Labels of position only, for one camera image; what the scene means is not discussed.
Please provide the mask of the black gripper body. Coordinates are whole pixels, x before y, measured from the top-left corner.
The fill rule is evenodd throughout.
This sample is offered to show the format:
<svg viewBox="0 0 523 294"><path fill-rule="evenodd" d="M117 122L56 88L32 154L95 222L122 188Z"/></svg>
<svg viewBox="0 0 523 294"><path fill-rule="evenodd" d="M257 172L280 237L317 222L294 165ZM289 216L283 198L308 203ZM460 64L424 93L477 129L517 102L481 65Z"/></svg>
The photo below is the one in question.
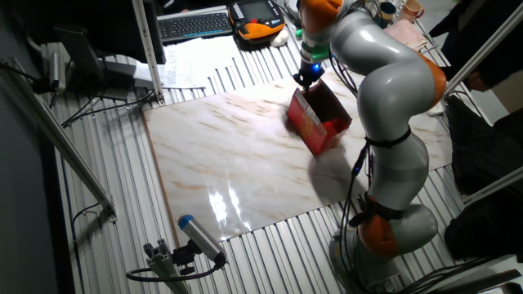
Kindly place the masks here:
<svg viewBox="0 0 523 294"><path fill-rule="evenodd" d="M302 61L300 69L293 75L293 79L299 85L302 84L309 87L312 82L317 82L323 74L324 69L321 63L312 64Z"/></svg>

